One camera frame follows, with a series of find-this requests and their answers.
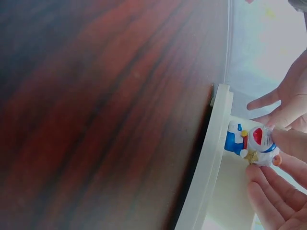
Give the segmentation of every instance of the white panel edge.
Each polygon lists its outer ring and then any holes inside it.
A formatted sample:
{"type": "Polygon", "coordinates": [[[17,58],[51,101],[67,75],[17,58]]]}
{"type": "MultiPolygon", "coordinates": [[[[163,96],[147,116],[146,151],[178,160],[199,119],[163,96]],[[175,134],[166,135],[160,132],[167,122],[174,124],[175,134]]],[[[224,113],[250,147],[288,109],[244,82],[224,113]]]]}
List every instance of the white panel edge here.
{"type": "Polygon", "coordinates": [[[205,220],[205,213],[218,174],[218,169],[213,171],[213,165],[219,168],[221,163],[232,98],[233,94],[229,92],[229,86],[220,84],[198,164],[175,227],[176,230],[201,229],[205,220]]]}

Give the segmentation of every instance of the finger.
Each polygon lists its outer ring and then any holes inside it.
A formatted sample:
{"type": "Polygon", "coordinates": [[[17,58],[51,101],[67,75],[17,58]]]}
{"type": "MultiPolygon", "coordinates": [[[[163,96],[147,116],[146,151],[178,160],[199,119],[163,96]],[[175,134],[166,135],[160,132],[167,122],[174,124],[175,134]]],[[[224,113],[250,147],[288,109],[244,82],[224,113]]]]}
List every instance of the finger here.
{"type": "Polygon", "coordinates": [[[283,201],[294,211],[299,211],[307,202],[307,195],[297,190],[270,167],[261,167],[268,183],[280,195],[283,201]]]}
{"type": "Polygon", "coordinates": [[[272,137],[281,151],[307,162],[307,134],[295,130],[275,128],[272,137]]]}
{"type": "Polygon", "coordinates": [[[297,95],[285,107],[278,110],[276,114],[270,118],[267,125],[285,128],[305,113],[307,113],[306,98],[304,95],[297,95]]]}
{"type": "Polygon", "coordinates": [[[279,229],[284,223],[282,215],[271,204],[256,182],[248,184],[248,198],[265,229],[279,229]]]}
{"type": "Polygon", "coordinates": [[[268,121],[272,118],[272,116],[274,116],[278,110],[280,110],[280,106],[277,107],[276,109],[274,109],[271,113],[269,114],[266,114],[264,116],[261,116],[261,117],[258,117],[258,118],[254,118],[252,119],[253,121],[257,121],[257,122],[260,122],[262,124],[267,124],[268,121]]]}
{"type": "Polygon", "coordinates": [[[260,97],[247,105],[248,110],[259,109],[265,107],[267,105],[273,104],[279,100],[278,91],[277,89],[273,90],[272,92],[260,97]]]}
{"type": "Polygon", "coordinates": [[[280,154],[283,161],[279,167],[292,176],[302,187],[307,188],[307,164],[283,152],[280,154]]]}
{"type": "Polygon", "coordinates": [[[256,165],[250,165],[246,168],[246,175],[250,181],[260,185],[264,194],[276,210],[282,215],[285,220],[288,220],[295,212],[289,207],[279,194],[272,188],[265,178],[261,169],[256,165]]]}

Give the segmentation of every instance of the toy's white hand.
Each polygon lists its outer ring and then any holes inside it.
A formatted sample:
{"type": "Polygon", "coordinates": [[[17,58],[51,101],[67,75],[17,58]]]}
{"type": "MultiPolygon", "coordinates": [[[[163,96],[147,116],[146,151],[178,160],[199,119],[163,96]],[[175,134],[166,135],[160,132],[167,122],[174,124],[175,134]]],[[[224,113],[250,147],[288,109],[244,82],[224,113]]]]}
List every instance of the toy's white hand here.
{"type": "Polygon", "coordinates": [[[240,157],[242,157],[242,158],[245,158],[247,156],[247,154],[248,154],[247,149],[243,149],[243,150],[240,151],[240,157]]]}

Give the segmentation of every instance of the toy's white face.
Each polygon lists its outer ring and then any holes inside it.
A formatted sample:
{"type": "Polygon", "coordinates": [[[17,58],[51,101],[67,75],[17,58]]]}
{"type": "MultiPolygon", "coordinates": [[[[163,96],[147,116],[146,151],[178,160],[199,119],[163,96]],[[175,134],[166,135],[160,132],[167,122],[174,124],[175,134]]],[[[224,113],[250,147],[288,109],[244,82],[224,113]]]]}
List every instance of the toy's white face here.
{"type": "Polygon", "coordinates": [[[272,132],[267,127],[256,127],[250,130],[248,141],[255,150],[259,152],[270,152],[276,148],[271,134],[272,132]]]}

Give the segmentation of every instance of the reddish brown wood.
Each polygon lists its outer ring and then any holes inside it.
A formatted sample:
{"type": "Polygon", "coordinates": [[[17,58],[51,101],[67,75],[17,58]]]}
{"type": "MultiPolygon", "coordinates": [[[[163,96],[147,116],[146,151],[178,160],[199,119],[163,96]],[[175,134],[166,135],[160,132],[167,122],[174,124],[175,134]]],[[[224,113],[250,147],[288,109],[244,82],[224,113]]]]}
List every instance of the reddish brown wood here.
{"type": "Polygon", "coordinates": [[[1,229],[162,229],[224,74],[227,1],[0,3],[1,229]]]}

